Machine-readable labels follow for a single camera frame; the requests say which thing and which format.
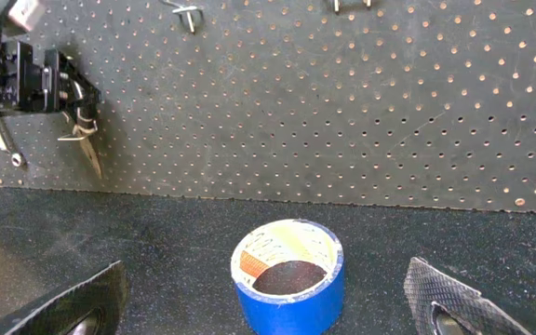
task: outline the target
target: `tape core inner surface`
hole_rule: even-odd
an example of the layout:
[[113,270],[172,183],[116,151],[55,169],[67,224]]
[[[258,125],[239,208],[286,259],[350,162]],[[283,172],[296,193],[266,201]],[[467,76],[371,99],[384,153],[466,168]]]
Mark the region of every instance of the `tape core inner surface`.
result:
[[[252,231],[239,243],[231,259],[231,272],[235,283],[258,295],[294,300],[333,280],[339,252],[342,246],[338,239],[312,222],[275,221]],[[301,285],[301,290],[272,287],[266,292],[287,294],[262,292],[254,288],[254,284],[260,284],[257,280],[262,274],[270,275],[271,285],[295,286],[292,281],[301,279],[302,283],[296,285],[297,288]]]

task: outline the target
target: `perforated metal panel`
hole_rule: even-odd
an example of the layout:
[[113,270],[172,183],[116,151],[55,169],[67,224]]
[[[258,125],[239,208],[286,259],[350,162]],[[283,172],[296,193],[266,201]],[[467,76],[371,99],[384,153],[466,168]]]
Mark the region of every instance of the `perforated metal panel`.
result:
[[536,1],[55,1],[27,41],[102,90],[103,178],[60,115],[0,184],[536,211]]

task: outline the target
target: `blue tape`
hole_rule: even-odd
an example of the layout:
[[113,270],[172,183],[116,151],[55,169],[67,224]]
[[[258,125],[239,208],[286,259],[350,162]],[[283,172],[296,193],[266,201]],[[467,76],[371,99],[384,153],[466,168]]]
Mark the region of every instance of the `blue tape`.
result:
[[[338,238],[326,227],[310,223]],[[251,328],[263,334],[320,334],[338,318],[344,299],[344,264],[342,249],[331,280],[324,281],[310,292],[293,299],[267,297],[252,291],[243,283],[235,282],[243,314]]]

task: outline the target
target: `roll of tape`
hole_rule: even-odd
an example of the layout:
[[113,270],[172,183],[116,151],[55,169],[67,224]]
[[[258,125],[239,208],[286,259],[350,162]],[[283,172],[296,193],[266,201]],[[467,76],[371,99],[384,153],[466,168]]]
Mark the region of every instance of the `roll of tape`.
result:
[[[262,275],[268,275],[277,265],[293,262],[313,264],[310,266],[323,270],[318,269],[323,277],[315,283],[305,283],[311,285],[306,288],[271,288],[267,293],[265,288],[258,288]],[[304,269],[293,270],[296,282],[311,276],[307,267]],[[243,314],[259,334],[320,334],[334,323],[342,309],[342,245],[334,233],[315,222],[282,220],[255,229],[235,248],[231,276]]]

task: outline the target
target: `dark countertop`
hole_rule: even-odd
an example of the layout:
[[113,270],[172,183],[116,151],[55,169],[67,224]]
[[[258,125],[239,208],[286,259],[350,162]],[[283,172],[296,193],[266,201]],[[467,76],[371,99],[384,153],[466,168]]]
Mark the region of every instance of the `dark countertop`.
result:
[[231,253],[254,227],[285,218],[320,222],[342,241],[346,300],[332,333],[416,333],[403,292],[413,256],[536,319],[536,214],[1,188],[0,317],[120,259],[131,289],[119,333],[250,333]]

